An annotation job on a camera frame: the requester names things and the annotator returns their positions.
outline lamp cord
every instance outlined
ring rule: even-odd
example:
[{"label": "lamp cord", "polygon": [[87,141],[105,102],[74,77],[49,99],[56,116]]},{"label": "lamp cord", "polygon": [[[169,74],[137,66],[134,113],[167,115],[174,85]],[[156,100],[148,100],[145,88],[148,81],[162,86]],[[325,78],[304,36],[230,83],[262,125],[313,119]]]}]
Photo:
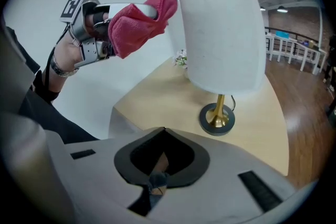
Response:
[{"label": "lamp cord", "polygon": [[232,108],[232,111],[234,111],[235,107],[236,107],[236,101],[235,99],[233,98],[233,95],[231,95],[231,98],[232,98],[232,101],[233,101],[233,108]]}]

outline black sleeve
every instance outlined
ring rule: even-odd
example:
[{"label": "black sleeve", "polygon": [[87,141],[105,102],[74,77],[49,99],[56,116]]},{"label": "black sleeve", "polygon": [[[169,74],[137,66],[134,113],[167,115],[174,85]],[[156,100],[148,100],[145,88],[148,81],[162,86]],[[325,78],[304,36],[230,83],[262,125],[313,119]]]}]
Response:
[{"label": "black sleeve", "polygon": [[42,71],[39,70],[35,75],[35,80],[33,82],[35,86],[35,92],[48,104],[58,97],[59,92],[49,91],[42,82]]},{"label": "black sleeve", "polygon": [[37,62],[35,62],[32,57],[30,57],[30,55],[26,52],[26,50],[24,49],[24,47],[22,47],[22,45],[20,44],[20,42],[17,40],[15,31],[13,29],[11,29],[10,27],[6,27],[8,32],[10,33],[13,41],[15,42],[15,44],[17,45],[17,47],[19,48],[19,50],[21,51],[21,53],[23,54],[23,56],[26,58],[26,65],[28,66],[28,68],[33,72],[36,73],[37,70],[40,69],[40,66],[37,64]]},{"label": "black sleeve", "polygon": [[32,90],[28,90],[19,114],[39,123],[45,130],[58,133],[64,144],[99,140],[67,120]]}]

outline ceiling light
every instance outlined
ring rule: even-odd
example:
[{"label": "ceiling light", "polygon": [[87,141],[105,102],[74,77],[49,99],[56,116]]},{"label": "ceiling light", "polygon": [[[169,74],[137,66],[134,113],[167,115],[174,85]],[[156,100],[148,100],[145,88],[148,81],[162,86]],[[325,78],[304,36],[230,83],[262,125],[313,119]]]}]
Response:
[{"label": "ceiling light", "polygon": [[278,7],[277,11],[278,11],[278,12],[283,12],[283,13],[288,12],[288,10],[286,10],[284,6],[280,6],[280,7]]}]

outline black lamp base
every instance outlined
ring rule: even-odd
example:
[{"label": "black lamp base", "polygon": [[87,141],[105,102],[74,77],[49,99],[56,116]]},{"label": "black lamp base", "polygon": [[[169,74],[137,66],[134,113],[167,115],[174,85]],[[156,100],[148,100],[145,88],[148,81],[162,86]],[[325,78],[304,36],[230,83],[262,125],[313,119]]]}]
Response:
[{"label": "black lamp base", "polygon": [[221,136],[227,134],[232,129],[232,127],[235,125],[236,118],[233,111],[227,105],[223,105],[223,114],[226,115],[226,117],[228,118],[228,122],[221,127],[216,127],[210,124],[206,118],[206,115],[208,111],[214,111],[216,105],[217,105],[216,103],[212,103],[203,107],[200,112],[199,122],[202,129],[208,134],[214,136]]}]

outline hand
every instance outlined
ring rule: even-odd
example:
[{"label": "hand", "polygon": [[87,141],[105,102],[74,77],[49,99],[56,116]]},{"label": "hand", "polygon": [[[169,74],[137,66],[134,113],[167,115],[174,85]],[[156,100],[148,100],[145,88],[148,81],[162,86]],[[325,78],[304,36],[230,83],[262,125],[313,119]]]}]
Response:
[{"label": "hand", "polygon": [[[109,17],[108,13],[103,14],[103,19],[106,20]],[[97,36],[93,29],[93,15],[88,15],[85,18],[86,28],[92,36]],[[81,49],[74,43],[77,41],[73,40],[69,32],[67,32],[62,39],[59,41],[55,48],[55,58],[59,68],[63,71],[73,71],[75,69],[75,64],[82,61]]]}]

